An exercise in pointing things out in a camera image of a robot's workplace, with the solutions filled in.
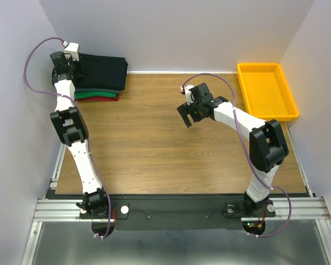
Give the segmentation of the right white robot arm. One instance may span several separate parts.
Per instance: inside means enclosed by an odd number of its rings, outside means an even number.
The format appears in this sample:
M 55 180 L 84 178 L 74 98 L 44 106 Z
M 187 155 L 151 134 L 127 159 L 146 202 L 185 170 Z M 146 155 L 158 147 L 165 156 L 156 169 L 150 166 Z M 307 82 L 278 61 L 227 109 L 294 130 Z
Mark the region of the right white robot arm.
M 213 97 L 206 83 L 181 87 L 180 92 L 186 102 L 177 111 L 187 127 L 210 118 L 234 129 L 240 140 L 248 140 L 244 152 L 253 175 L 243 207 L 246 214 L 261 212 L 268 202 L 273 178 L 289 154 L 281 124 L 256 118 L 224 97 Z

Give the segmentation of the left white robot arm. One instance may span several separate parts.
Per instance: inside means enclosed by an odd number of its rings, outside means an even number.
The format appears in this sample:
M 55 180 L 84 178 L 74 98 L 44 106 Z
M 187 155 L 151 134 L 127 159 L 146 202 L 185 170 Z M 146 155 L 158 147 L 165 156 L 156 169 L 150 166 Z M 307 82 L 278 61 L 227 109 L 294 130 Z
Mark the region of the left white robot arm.
M 91 158 L 89 132 L 74 101 L 73 56 L 58 51 L 52 53 L 50 58 L 54 65 L 52 84 L 57 92 L 56 109 L 50 114 L 50 119 L 58 138 L 70 151 L 81 179 L 83 201 L 77 203 L 77 206 L 83 214 L 88 213 L 95 218 L 109 218 L 110 198 L 97 175 L 95 163 Z

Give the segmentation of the black t-shirt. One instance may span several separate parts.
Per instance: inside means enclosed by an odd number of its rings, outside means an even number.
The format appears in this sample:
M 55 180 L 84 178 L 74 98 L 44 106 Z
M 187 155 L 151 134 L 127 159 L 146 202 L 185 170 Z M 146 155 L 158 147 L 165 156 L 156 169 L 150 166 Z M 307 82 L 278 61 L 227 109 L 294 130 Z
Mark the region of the black t-shirt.
M 123 91 L 128 63 L 123 57 L 79 54 L 82 77 L 74 80 L 76 88 Z

